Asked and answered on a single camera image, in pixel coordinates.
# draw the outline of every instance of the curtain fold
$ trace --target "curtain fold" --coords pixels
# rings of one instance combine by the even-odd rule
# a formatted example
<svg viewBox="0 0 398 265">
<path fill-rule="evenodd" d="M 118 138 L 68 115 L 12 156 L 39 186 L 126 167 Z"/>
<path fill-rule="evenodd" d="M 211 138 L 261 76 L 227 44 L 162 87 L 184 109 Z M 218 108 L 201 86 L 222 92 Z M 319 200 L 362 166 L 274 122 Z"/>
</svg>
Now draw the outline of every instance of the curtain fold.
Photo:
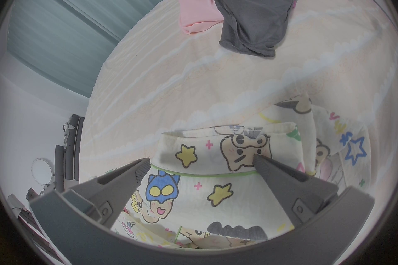
<svg viewBox="0 0 398 265">
<path fill-rule="evenodd" d="M 51 81 L 90 97 L 103 62 L 162 0 L 16 0 L 7 50 Z"/>
</svg>

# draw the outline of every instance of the pink heart-shaped mouth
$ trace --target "pink heart-shaped mouth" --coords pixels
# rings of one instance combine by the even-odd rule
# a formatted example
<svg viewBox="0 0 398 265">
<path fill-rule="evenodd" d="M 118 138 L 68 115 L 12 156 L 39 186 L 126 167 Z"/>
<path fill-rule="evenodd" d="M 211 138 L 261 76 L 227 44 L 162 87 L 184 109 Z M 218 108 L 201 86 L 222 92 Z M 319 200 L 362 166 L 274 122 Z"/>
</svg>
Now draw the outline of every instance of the pink heart-shaped mouth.
<svg viewBox="0 0 398 265">
<path fill-rule="evenodd" d="M 159 215 L 163 215 L 163 214 L 166 212 L 166 209 L 164 209 L 164 208 L 157 208 L 157 209 L 156 209 L 156 212 L 157 212 Z"/>
</svg>

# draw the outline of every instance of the pink garment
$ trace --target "pink garment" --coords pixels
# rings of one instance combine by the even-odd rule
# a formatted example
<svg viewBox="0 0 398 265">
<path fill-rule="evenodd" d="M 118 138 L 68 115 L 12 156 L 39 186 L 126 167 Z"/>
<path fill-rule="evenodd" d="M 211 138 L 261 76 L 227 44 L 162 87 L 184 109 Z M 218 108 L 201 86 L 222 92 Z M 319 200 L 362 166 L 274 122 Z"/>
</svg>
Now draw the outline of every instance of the pink garment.
<svg viewBox="0 0 398 265">
<path fill-rule="evenodd" d="M 201 32 L 224 21 L 214 0 L 178 0 L 180 17 L 178 23 L 182 32 Z"/>
</svg>

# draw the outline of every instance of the bed sheet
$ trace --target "bed sheet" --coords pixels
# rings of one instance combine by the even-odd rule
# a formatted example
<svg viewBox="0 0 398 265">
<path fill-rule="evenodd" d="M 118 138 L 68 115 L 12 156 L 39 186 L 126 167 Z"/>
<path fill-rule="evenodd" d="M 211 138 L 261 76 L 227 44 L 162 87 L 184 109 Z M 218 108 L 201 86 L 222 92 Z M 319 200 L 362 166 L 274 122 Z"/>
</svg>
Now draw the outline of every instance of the bed sheet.
<svg viewBox="0 0 398 265">
<path fill-rule="evenodd" d="M 360 242 L 397 182 L 398 37 L 387 16 L 373 0 L 297 0 L 276 57 L 261 58 L 219 46 L 222 23 L 182 33 L 178 14 L 178 0 L 157 4 L 103 64 L 83 126 L 81 182 L 152 157 L 161 133 L 235 125 L 307 92 L 368 127 L 376 204 Z"/>
</svg>

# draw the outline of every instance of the yellow star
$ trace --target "yellow star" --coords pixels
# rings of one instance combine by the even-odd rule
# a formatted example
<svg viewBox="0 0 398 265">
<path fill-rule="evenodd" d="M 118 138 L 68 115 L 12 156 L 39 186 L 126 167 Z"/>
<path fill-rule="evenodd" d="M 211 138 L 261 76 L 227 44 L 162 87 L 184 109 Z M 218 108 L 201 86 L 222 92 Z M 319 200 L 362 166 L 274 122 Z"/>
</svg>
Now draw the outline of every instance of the yellow star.
<svg viewBox="0 0 398 265">
<path fill-rule="evenodd" d="M 224 186 L 216 184 L 213 188 L 213 192 L 210 193 L 210 195 L 207 197 L 207 200 L 211 202 L 211 205 L 213 207 L 216 207 L 223 200 L 229 198 L 230 196 L 232 196 L 232 194 L 234 194 L 233 191 L 230 191 L 231 187 L 232 187 L 231 183 L 228 183 Z"/>
<path fill-rule="evenodd" d="M 182 162 L 184 168 L 188 168 L 191 163 L 195 163 L 198 157 L 195 153 L 195 146 L 187 147 L 186 145 L 181 145 L 181 151 L 176 153 L 176 158 Z"/>
</svg>

